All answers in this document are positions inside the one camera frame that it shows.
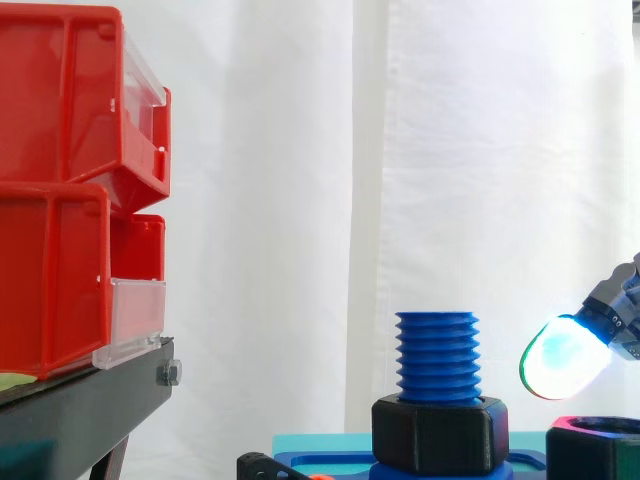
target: black metal shelf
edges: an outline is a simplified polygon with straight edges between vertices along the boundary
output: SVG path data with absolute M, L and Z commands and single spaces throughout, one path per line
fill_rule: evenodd
M 0 479 L 117 479 L 129 433 L 171 397 L 172 339 L 111 370 L 0 393 Z

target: black plastic nut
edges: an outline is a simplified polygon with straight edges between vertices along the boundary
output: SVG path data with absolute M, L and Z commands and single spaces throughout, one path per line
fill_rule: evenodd
M 481 476 L 509 455 L 507 407 L 419 405 L 389 395 L 373 404 L 373 454 L 380 463 L 424 476 Z
M 547 432 L 547 480 L 638 480 L 640 421 L 560 417 Z

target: green object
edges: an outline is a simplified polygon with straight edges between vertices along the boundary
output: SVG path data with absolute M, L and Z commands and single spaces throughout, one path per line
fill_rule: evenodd
M 527 346 L 520 378 L 534 395 L 569 398 L 589 385 L 611 362 L 611 351 L 570 315 L 550 321 Z
M 0 373 L 0 392 L 9 390 L 18 385 L 27 385 L 37 380 L 37 377 L 31 375 L 22 375 L 20 373 Z

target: blue threaded bolt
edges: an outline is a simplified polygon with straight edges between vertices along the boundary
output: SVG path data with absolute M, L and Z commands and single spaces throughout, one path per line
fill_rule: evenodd
M 470 312 L 402 312 L 398 359 L 400 400 L 440 405 L 480 403 L 480 367 L 474 340 L 478 321 Z

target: red plastic drawer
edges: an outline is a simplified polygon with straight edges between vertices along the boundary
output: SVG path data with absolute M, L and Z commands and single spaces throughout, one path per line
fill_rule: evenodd
M 90 181 L 115 213 L 169 195 L 170 104 L 110 7 L 0 3 L 0 181 Z
M 92 353 L 95 361 L 96 351 L 108 368 L 140 342 L 155 348 L 148 337 L 164 319 L 164 221 L 112 220 L 109 211 L 98 185 L 0 183 L 0 372 L 46 378 Z

